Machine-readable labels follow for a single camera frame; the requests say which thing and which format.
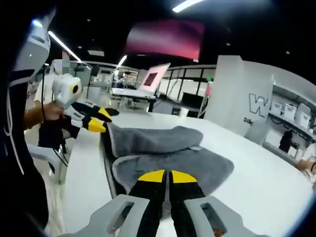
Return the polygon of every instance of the screen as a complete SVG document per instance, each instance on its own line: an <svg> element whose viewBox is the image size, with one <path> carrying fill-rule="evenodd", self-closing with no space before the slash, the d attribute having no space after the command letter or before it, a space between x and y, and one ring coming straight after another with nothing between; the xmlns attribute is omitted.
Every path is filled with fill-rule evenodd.
<svg viewBox="0 0 316 237"><path fill-rule="evenodd" d="M147 85L147 86L151 86L151 84L153 83L155 77L157 76L157 73L151 73L149 74L149 76L147 77L144 85Z"/></svg>
<svg viewBox="0 0 316 237"><path fill-rule="evenodd" d="M154 93L157 90L159 83L163 78L163 75L168 70L169 66L170 63L149 68L146 76L139 86L139 89Z"/></svg>
<svg viewBox="0 0 316 237"><path fill-rule="evenodd" d="M125 52L168 54L198 60L203 33L204 25L193 21L140 22L130 31Z"/></svg>

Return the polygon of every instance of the dark ceiling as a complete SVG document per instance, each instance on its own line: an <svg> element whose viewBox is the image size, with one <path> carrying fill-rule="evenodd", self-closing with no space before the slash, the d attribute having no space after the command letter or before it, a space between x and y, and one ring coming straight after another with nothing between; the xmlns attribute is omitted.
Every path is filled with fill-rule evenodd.
<svg viewBox="0 0 316 237"><path fill-rule="evenodd" d="M206 28L199 64L216 64L218 55L240 55L244 60L289 70L316 84L314 0L204 0L174 13L172 8L183 1L63 1L57 5L50 29L81 60L117 64L135 22L195 20ZM89 49L101 49L105 56L91 56ZM60 58L61 50L53 42L49 61ZM129 55L124 65L146 69L165 62L172 66L196 64L168 55Z"/></svg>

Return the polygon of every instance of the white storage box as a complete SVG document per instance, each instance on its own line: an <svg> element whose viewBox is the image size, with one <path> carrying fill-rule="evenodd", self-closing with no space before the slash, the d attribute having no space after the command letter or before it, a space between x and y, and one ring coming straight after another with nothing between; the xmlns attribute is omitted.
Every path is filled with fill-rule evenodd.
<svg viewBox="0 0 316 237"><path fill-rule="evenodd" d="M281 115L283 104L280 102L272 101L271 112L277 115Z"/></svg>
<svg viewBox="0 0 316 237"><path fill-rule="evenodd" d="M295 113L296 113L296 107L289 104L284 105L284 118L285 119L294 121Z"/></svg>
<svg viewBox="0 0 316 237"><path fill-rule="evenodd" d="M308 128L308 125L310 124L310 119L311 119L311 116L304 112L298 112L295 115L295 122L306 129Z"/></svg>

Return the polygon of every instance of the gray plastic handle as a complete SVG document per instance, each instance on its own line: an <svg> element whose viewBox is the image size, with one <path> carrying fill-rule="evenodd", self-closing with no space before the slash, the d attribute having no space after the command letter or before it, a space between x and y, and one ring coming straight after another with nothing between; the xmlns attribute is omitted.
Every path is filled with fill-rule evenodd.
<svg viewBox="0 0 316 237"><path fill-rule="evenodd" d="M135 237L148 203L148 199L119 195L94 212L86 227L77 233L60 237L113 237L113 228L117 229L122 222L118 237ZM122 220L126 207L131 209L126 219Z"/></svg>
<svg viewBox="0 0 316 237"><path fill-rule="evenodd" d="M197 237L214 237L212 227L223 230L223 237L259 237L243 225L242 217L238 213L215 197L189 199L184 203L192 218Z"/></svg>

